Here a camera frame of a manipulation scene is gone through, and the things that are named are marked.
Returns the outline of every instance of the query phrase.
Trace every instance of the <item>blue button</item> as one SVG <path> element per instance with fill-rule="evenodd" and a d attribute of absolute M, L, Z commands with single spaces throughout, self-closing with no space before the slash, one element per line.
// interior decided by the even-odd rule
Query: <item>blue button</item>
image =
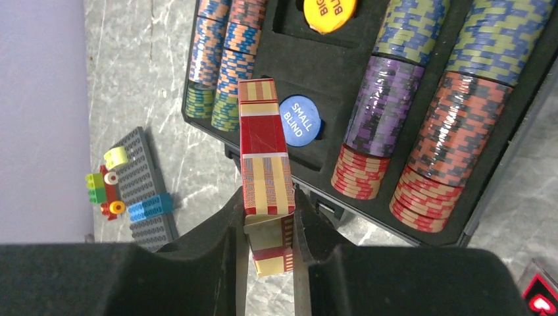
<path fill-rule="evenodd" d="M 306 146 L 318 136 L 322 120 L 316 105 L 309 98 L 290 96 L 281 103 L 279 111 L 288 145 Z"/>

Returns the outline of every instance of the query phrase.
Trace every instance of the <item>green lego brick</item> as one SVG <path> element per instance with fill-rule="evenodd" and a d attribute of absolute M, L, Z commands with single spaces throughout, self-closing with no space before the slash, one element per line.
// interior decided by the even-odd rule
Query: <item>green lego brick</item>
<path fill-rule="evenodd" d="M 94 204 L 101 204 L 107 201 L 107 191 L 102 189 L 91 189 L 89 190 L 89 202 Z"/>
<path fill-rule="evenodd" d="M 105 187 L 105 182 L 103 181 L 103 175 L 100 173 L 89 173 L 86 176 L 87 187 L 90 190 L 101 189 Z"/>

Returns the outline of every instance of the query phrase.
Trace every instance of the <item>yellow lego brick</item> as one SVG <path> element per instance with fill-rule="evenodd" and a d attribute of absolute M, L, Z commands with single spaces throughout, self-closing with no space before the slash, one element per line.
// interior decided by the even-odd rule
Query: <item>yellow lego brick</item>
<path fill-rule="evenodd" d="M 100 189 L 105 187 L 103 175 L 100 173 L 89 173 L 86 175 L 88 189 Z"/>
<path fill-rule="evenodd" d="M 112 148 L 107 151 L 103 158 L 105 159 L 105 166 L 109 170 L 121 167 L 128 163 L 128 155 L 126 154 L 124 146 Z"/>

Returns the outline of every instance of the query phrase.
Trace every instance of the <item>black foam tray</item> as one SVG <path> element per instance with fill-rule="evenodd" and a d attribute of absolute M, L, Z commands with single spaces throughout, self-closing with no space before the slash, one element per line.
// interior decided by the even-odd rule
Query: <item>black foam tray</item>
<path fill-rule="evenodd" d="M 483 209 L 476 206 L 484 189 L 556 59 L 558 41 L 554 34 L 558 34 L 558 9 L 552 13 L 445 229 L 430 234 L 399 222 L 390 213 L 388 204 L 472 0 L 453 1 L 449 9 L 378 197 L 371 201 L 351 199 L 330 184 L 388 3 L 388 0 L 360 1 L 355 16 L 345 26 L 323 36 L 306 24 L 302 1 L 269 0 L 253 77 L 275 79 L 279 102 L 293 94 L 306 95 L 316 103 L 324 121 L 319 139 L 305 147 L 289 147 L 291 169 L 297 183 L 318 194 L 325 203 L 357 213 L 414 245 L 465 246 L 478 226 Z M 238 154 L 238 132 L 221 132 L 211 126 L 209 118 L 189 118 L 185 115 L 185 106 L 183 103 L 182 113 L 187 123 L 223 141 Z"/>

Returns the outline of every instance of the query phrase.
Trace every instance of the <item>lego wheel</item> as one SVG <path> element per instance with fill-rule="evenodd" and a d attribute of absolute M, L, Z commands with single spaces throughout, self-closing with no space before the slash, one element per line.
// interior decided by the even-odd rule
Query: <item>lego wheel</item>
<path fill-rule="evenodd" d="M 114 201 L 109 206 L 109 211 L 112 214 L 122 214 L 126 210 L 126 206 L 122 201 Z"/>
<path fill-rule="evenodd" d="M 114 171 L 109 171 L 105 174 L 105 183 L 115 186 L 118 184 L 118 175 Z"/>

